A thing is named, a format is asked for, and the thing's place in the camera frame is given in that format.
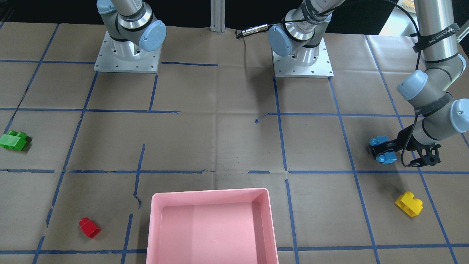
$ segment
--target plastic container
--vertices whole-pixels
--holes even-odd
[[[147,264],[278,264],[265,188],[158,193]]]

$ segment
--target green block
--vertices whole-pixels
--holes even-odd
[[[26,137],[27,135],[23,132],[17,133],[11,130],[0,137],[0,147],[22,151],[26,145]]]

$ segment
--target red block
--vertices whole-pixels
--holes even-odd
[[[101,231],[101,229],[88,217],[80,220],[80,229],[89,238],[95,237]]]

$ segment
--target black velcro strap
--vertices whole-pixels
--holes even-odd
[[[429,115],[434,114],[436,111],[442,109],[452,99],[453,99],[453,96],[447,92],[445,95],[443,95],[443,97],[441,97],[440,99],[436,101],[433,101],[419,108],[414,108],[414,112],[416,115],[422,115],[424,117],[427,117]]]
[[[429,35],[429,36],[420,36],[418,38],[418,42],[415,44],[413,49],[415,53],[417,53],[443,39],[451,37],[452,35],[456,34],[456,31],[458,30],[459,30],[458,24],[454,23],[436,34]]]

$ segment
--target yellow block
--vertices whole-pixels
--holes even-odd
[[[411,192],[405,192],[403,195],[399,196],[396,201],[396,205],[410,217],[418,216],[418,214],[420,214],[420,211],[423,209],[422,204],[423,202],[414,198],[414,194]]]

